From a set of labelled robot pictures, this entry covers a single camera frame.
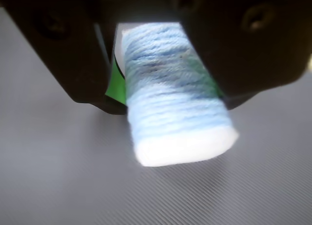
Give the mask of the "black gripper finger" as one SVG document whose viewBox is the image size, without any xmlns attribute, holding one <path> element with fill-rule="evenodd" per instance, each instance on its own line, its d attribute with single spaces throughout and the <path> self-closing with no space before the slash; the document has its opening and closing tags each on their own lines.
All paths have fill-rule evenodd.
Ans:
<svg viewBox="0 0 312 225">
<path fill-rule="evenodd" d="M 172 0 L 230 106 L 287 85 L 312 54 L 312 0 Z"/>
<path fill-rule="evenodd" d="M 106 92 L 112 82 L 116 23 L 103 0 L 0 0 L 60 86 L 77 103 L 124 115 Z"/>
</svg>

